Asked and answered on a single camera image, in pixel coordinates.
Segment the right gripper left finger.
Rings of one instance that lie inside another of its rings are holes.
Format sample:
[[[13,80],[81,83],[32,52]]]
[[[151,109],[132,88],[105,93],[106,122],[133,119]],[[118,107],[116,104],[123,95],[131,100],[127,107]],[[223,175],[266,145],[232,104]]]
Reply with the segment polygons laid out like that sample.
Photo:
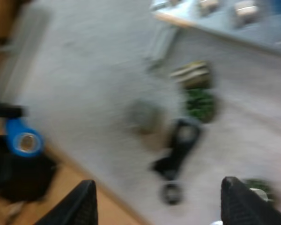
[[[36,222],[37,225],[97,225],[96,183],[81,181],[52,210]]]

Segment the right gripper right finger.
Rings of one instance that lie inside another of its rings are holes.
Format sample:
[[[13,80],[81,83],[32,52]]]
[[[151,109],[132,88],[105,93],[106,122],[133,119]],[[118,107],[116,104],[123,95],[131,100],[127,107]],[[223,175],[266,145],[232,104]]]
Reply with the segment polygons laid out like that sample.
[[[221,183],[221,220],[224,225],[281,225],[281,212],[236,177]]]

